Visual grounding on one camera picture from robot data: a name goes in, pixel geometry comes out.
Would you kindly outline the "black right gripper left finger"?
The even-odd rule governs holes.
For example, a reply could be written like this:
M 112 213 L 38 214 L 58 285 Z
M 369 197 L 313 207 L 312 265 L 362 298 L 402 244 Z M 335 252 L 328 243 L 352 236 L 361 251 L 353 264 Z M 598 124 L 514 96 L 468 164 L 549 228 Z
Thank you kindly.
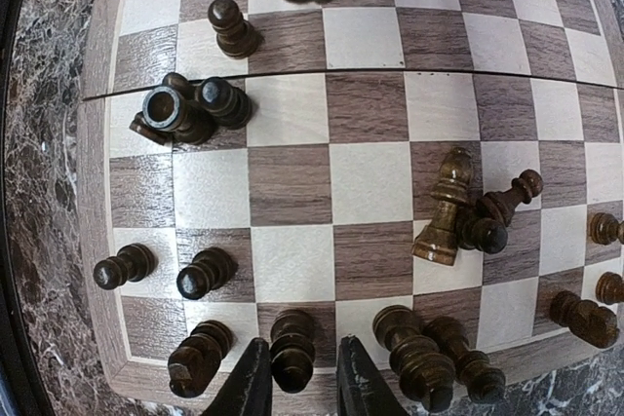
M 268 343 L 252 339 L 204 416 L 254 416 L 272 413 L 272 375 Z

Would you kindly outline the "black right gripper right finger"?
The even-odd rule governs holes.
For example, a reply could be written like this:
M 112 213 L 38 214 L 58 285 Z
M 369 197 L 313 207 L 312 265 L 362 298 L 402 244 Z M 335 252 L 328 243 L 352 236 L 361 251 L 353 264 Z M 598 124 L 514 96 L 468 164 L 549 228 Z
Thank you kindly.
M 355 335 L 343 337 L 338 347 L 337 414 L 408 415 Z

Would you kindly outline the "dark chess queen piece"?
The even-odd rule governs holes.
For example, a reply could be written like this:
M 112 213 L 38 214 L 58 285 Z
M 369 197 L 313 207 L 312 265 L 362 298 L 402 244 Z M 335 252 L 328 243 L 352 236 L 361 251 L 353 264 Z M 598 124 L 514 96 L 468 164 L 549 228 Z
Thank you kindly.
M 372 331 L 378 344 L 390 352 L 390 367 L 403 395 L 427 411 L 447 410 L 453 397 L 454 363 L 424 335 L 417 313 L 403 305 L 387 306 L 374 317 Z

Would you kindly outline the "dark chess king piece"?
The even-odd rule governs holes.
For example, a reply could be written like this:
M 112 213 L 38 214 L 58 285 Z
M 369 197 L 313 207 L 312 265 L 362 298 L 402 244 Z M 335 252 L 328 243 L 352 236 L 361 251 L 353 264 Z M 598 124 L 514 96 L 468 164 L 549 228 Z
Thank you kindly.
M 438 180 L 430 192 L 437 202 L 429 224 L 415 237 L 411 253 L 415 257 L 445 266 L 453 266 L 458 251 L 455 222 L 458 210 L 469 202 L 473 176 L 470 152 L 452 147 L 445 156 Z

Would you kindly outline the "dark chess pawn corner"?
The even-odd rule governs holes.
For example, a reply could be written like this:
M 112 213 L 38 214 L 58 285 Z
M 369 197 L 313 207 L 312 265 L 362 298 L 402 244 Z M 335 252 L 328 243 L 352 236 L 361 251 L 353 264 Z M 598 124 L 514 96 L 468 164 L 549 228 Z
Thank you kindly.
M 619 242 L 623 245 L 623 226 L 624 222 L 619 221 L 614 215 L 598 212 L 590 220 L 589 235 L 595 244 L 608 246 Z

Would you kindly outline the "dark chess bishop piece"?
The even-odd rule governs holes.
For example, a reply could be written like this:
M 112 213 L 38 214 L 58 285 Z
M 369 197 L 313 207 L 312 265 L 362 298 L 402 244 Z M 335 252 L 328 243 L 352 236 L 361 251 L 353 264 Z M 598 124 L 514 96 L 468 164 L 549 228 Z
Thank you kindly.
M 433 339 L 441 352 L 451 358 L 456 380 L 466 387 L 476 404 L 496 404 L 506 389 L 504 372 L 490 363 L 488 355 L 472 349 L 464 325 L 455 318 L 442 316 L 428 322 L 423 332 Z

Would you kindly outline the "pile of dark chess pieces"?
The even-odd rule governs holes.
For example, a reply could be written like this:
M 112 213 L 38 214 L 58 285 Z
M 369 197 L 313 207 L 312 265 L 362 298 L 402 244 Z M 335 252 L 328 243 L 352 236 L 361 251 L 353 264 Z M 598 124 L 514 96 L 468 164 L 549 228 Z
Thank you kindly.
M 245 127 L 253 113 L 250 97 L 221 77 L 193 85 L 183 75 L 170 72 L 145 96 L 130 130 L 160 145 L 201 145 L 221 127 Z

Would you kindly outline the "wooden chess board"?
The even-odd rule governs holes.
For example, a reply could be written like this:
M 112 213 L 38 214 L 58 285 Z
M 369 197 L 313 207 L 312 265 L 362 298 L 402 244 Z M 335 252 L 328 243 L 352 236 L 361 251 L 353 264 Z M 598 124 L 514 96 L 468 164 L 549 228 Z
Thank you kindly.
M 253 101 L 201 145 L 130 130 L 166 74 L 221 77 Z M 562 289 L 590 299 L 620 244 L 623 45 L 610 0 L 96 0 L 78 118 L 86 273 L 122 246 L 157 258 L 137 283 L 86 288 L 118 394 L 177 405 L 170 354 L 201 321 L 234 345 L 205 408 L 256 336 L 289 308 L 317 322 L 312 379 L 277 413 L 334 411 L 336 347 L 382 369 L 375 314 L 399 304 L 460 320 L 515 383 L 596 349 L 549 320 Z M 415 257 L 452 147 L 472 156 L 453 266 Z

